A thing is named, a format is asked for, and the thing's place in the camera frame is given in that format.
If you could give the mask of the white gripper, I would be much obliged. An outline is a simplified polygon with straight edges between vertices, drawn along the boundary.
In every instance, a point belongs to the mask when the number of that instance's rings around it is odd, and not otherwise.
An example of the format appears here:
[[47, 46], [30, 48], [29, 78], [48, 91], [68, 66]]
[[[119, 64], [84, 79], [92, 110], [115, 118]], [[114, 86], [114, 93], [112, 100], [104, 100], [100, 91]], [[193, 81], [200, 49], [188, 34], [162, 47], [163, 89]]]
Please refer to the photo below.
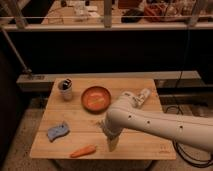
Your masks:
[[116, 136], [116, 137], [114, 137], [112, 139], [108, 138], [107, 139], [108, 150], [110, 152], [114, 151], [116, 149], [116, 147], [117, 147], [118, 142], [119, 142], [119, 137], [118, 136]]

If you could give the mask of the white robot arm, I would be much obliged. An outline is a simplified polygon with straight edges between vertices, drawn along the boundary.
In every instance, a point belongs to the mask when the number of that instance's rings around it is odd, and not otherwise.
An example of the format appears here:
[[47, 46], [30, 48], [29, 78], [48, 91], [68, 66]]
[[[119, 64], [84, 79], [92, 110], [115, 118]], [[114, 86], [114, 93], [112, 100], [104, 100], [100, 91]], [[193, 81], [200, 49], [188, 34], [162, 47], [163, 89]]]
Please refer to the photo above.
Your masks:
[[139, 104], [139, 99], [126, 91], [109, 106], [101, 123], [108, 139], [119, 137], [127, 128], [213, 153], [213, 118], [143, 111]]

